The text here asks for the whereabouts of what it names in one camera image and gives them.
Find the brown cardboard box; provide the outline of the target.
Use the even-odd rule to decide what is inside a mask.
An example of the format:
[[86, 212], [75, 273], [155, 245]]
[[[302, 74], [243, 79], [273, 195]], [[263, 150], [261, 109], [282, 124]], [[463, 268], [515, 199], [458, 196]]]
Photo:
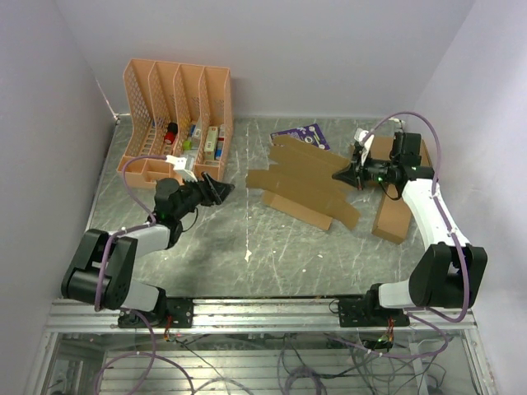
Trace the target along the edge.
[[247, 188], [263, 190], [263, 202], [300, 221], [327, 230], [331, 221], [353, 230], [359, 211], [347, 202], [353, 187], [333, 174], [349, 160], [289, 136], [273, 139], [266, 170], [249, 170]]

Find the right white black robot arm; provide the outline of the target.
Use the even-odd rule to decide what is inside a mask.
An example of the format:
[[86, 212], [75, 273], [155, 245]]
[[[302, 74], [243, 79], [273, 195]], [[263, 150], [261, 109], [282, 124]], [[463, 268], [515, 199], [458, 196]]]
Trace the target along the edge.
[[392, 309], [470, 309], [487, 265], [484, 248], [472, 245], [456, 226], [445, 205], [435, 170], [422, 164], [418, 133], [398, 132], [389, 157], [373, 158], [374, 138], [364, 129], [354, 136], [352, 158], [333, 179], [357, 189], [375, 182], [395, 187], [397, 198], [408, 206], [422, 237], [424, 254], [406, 281], [381, 284], [378, 297], [363, 305], [364, 319], [375, 326]]

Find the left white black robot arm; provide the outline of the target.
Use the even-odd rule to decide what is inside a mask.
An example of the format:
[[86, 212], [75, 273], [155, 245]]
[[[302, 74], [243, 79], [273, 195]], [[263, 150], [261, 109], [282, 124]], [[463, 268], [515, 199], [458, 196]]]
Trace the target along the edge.
[[63, 298], [100, 309], [135, 309], [150, 327], [162, 325], [168, 307], [162, 289], [133, 279], [137, 258], [172, 248], [184, 233], [182, 219], [200, 206], [222, 204], [235, 189], [203, 173], [199, 181], [157, 182], [148, 220], [115, 232], [90, 229], [82, 236], [61, 284]]

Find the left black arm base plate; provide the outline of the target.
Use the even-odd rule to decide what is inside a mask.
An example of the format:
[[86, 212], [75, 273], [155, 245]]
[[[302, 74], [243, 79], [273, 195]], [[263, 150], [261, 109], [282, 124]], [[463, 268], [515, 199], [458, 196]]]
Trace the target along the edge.
[[194, 300], [175, 298], [159, 302], [153, 311], [127, 311], [118, 318], [117, 325], [123, 329], [147, 328], [146, 319], [152, 328], [191, 328], [194, 319]]

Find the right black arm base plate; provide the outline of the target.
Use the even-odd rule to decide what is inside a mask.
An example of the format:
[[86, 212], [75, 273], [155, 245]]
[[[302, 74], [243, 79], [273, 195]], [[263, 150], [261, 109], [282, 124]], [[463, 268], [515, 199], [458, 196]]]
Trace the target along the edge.
[[365, 298], [335, 299], [329, 311], [338, 316], [341, 328], [408, 327], [408, 316], [402, 309], [385, 309]]

